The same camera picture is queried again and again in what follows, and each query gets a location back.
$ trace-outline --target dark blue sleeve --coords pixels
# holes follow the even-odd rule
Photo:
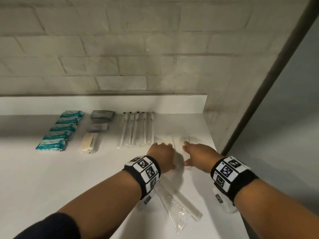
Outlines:
[[[14,239],[81,239],[81,235],[70,216],[54,213],[28,227]]]

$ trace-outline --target blue and white package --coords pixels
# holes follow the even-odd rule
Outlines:
[[[43,140],[53,140],[53,139],[64,139],[67,140],[70,135],[71,131],[61,131],[61,132],[49,132],[47,135],[43,137]]]
[[[56,124],[69,124],[69,123],[74,123],[75,125],[78,124],[78,122],[80,121],[80,118],[78,117],[63,117],[60,118]]]
[[[75,132],[77,125],[74,123],[69,124],[56,124],[53,128],[50,129],[50,132],[61,132],[61,131],[70,131]]]
[[[43,140],[35,149],[37,150],[52,150],[61,151],[65,145],[63,139]]]
[[[65,117],[78,117],[78,118],[82,118],[84,116],[84,112],[83,111],[65,111],[62,113],[62,115],[60,116],[61,118],[65,118]]]

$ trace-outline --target black wristband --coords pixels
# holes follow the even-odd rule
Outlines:
[[[214,185],[232,202],[237,193],[258,177],[245,164],[230,156],[219,160],[211,170]]]
[[[152,191],[161,174],[158,162],[151,156],[138,156],[126,163],[122,170],[130,173],[141,186],[141,199]]]

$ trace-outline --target gray wall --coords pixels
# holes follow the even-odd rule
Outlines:
[[[221,151],[308,1],[0,0],[0,95],[207,94]]]
[[[319,215],[319,18],[229,154]]]

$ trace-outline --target person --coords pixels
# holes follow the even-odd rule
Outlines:
[[[203,144],[184,142],[183,150],[190,154],[185,166],[194,166],[206,173],[224,159]],[[147,156],[156,160],[163,174],[175,168],[174,153],[171,144],[155,143]],[[140,201],[142,192],[138,180],[122,170],[25,229],[15,239],[110,238]],[[233,202],[260,238],[318,238],[319,218],[261,179],[256,178],[243,186]]]

